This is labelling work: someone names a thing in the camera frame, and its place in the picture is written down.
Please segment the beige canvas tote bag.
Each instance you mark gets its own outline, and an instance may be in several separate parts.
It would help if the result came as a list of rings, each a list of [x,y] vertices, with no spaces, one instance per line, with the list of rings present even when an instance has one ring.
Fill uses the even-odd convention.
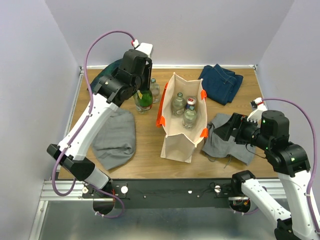
[[[184,98],[195,97],[197,117],[190,129],[183,127],[183,118],[172,113],[174,97],[182,93]],[[185,80],[176,73],[164,87],[159,103],[156,126],[162,127],[165,137],[160,157],[178,162],[190,163],[198,144],[208,137],[207,128],[207,93],[202,87],[202,80]]]

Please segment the clear bottle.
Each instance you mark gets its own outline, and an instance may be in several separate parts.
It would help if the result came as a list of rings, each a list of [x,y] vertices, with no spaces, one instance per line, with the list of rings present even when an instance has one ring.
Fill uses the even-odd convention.
[[[183,118],[182,118],[182,126],[185,129],[191,129],[197,119],[197,112],[195,110],[194,106],[190,106],[184,113],[183,113]]]
[[[137,110],[137,112],[140,114],[144,114],[146,111],[144,109],[142,109],[139,104],[137,92],[134,94],[133,98],[134,98],[134,103],[135,103],[135,109]]]
[[[160,86],[157,83],[155,78],[150,80],[150,91],[152,93],[153,103],[159,102],[159,95],[160,95]]]
[[[174,116],[181,116],[185,111],[186,100],[183,93],[178,92],[177,96],[171,102],[171,112]]]

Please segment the clear bottle back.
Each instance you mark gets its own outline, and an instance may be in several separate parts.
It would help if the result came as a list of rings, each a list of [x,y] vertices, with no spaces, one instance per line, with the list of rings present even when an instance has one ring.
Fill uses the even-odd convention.
[[[171,112],[174,116],[181,116],[185,111],[186,100],[183,93],[178,92],[177,96],[171,102]]]

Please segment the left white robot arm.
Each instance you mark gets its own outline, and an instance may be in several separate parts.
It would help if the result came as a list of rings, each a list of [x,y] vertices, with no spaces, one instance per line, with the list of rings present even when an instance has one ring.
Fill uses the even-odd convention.
[[[111,191],[110,178],[87,159],[88,149],[105,124],[122,103],[138,90],[150,88],[153,45],[141,43],[126,51],[120,66],[111,75],[100,77],[92,100],[72,130],[58,144],[50,144],[47,153],[67,169],[78,181],[94,186],[101,198]]]

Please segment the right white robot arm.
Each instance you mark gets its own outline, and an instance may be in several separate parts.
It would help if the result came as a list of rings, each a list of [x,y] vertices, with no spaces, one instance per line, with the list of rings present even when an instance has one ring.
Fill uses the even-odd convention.
[[[290,121],[281,111],[261,113],[261,123],[234,113],[214,133],[227,141],[234,137],[240,145],[251,145],[264,151],[265,158],[283,186],[289,210],[284,209],[249,171],[235,173],[229,189],[235,196],[246,196],[271,221],[278,240],[318,240],[320,214],[312,190],[311,167],[306,151],[289,141]]]

